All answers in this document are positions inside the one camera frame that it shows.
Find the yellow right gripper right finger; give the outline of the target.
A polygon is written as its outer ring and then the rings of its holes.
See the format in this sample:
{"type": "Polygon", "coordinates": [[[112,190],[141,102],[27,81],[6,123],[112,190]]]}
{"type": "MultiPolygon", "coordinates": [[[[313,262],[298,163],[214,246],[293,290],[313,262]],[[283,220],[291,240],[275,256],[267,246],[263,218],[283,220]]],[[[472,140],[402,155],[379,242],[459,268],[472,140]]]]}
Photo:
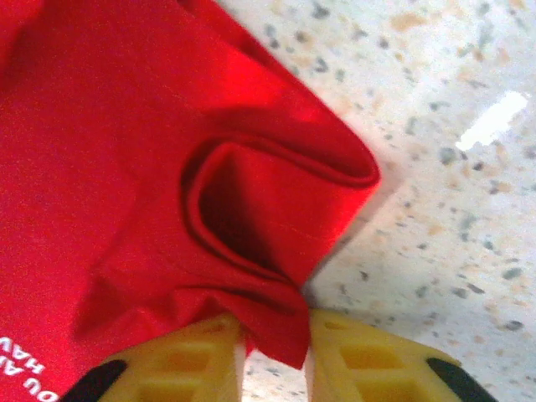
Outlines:
{"type": "Polygon", "coordinates": [[[498,402],[438,349],[329,310],[310,328],[308,402],[498,402]]]}

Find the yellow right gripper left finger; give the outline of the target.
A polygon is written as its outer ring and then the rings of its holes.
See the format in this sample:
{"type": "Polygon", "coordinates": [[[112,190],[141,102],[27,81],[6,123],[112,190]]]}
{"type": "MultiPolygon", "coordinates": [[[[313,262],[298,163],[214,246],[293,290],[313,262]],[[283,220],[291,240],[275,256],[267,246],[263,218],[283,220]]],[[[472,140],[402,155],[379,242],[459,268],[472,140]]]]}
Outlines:
{"type": "Polygon", "coordinates": [[[62,402],[241,402],[244,335],[230,314],[116,353],[62,402]]]}

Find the red bear print t-shirt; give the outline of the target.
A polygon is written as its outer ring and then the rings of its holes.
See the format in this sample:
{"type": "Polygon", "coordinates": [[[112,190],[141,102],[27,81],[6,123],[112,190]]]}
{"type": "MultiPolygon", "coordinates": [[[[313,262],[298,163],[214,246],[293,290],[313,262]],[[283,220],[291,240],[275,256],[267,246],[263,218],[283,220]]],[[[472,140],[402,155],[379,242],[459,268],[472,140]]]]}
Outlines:
{"type": "Polygon", "coordinates": [[[86,365],[232,312],[302,364],[362,141],[212,0],[0,0],[0,332],[86,365]]]}

